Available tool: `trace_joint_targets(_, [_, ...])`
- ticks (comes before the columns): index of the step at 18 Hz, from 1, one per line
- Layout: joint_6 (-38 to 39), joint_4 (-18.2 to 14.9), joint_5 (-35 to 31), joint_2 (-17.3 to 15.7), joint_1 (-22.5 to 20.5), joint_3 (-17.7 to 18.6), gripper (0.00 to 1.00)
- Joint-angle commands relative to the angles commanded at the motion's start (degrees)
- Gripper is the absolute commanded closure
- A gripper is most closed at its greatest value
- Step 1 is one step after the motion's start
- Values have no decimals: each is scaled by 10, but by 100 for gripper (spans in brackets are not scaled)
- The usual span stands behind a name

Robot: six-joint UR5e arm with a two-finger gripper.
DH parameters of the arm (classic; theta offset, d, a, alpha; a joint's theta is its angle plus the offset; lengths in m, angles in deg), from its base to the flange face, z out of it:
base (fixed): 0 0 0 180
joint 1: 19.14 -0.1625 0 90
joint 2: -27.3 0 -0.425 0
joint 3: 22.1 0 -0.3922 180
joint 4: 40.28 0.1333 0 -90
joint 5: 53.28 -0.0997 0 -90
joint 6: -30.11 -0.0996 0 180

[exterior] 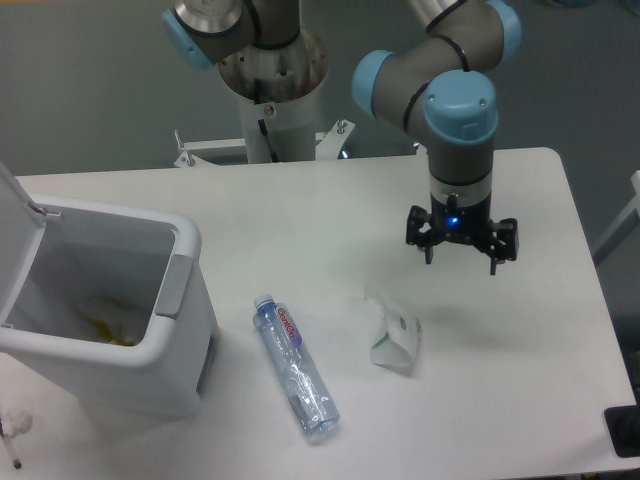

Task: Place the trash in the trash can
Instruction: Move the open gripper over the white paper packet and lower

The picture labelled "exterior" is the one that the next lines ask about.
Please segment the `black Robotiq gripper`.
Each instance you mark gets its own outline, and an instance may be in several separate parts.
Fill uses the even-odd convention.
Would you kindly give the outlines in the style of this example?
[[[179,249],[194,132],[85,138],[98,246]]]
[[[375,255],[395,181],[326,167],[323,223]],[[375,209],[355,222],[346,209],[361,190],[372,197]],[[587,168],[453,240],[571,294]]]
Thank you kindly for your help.
[[[499,265],[517,260],[519,234],[515,218],[492,222],[491,196],[471,206],[452,207],[431,195],[431,213],[418,205],[410,208],[405,243],[423,252],[427,264],[433,261],[434,248],[444,241],[479,245],[490,258],[490,275],[495,276]]]

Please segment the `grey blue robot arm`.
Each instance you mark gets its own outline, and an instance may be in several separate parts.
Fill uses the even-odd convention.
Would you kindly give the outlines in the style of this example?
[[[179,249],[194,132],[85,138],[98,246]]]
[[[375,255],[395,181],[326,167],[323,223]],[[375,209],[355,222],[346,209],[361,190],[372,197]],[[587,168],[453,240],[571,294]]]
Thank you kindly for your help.
[[[429,208],[412,207],[405,240],[426,256],[444,242],[470,245],[493,265],[518,254],[517,222],[490,216],[496,91],[488,72],[518,49],[517,13],[502,1],[416,1],[425,40],[357,65],[352,97],[368,115],[423,146]],[[322,41],[296,1],[178,1],[162,16],[180,55],[216,67],[237,97],[252,163],[316,156],[312,106],[328,71]]]

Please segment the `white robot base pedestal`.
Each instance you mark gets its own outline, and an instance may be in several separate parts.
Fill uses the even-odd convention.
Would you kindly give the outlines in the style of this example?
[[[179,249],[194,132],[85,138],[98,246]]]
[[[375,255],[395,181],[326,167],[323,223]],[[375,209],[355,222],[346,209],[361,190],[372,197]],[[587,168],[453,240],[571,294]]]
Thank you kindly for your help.
[[[329,52],[302,29],[290,45],[247,46],[218,63],[236,96],[250,164],[316,159],[316,99],[329,70]]]

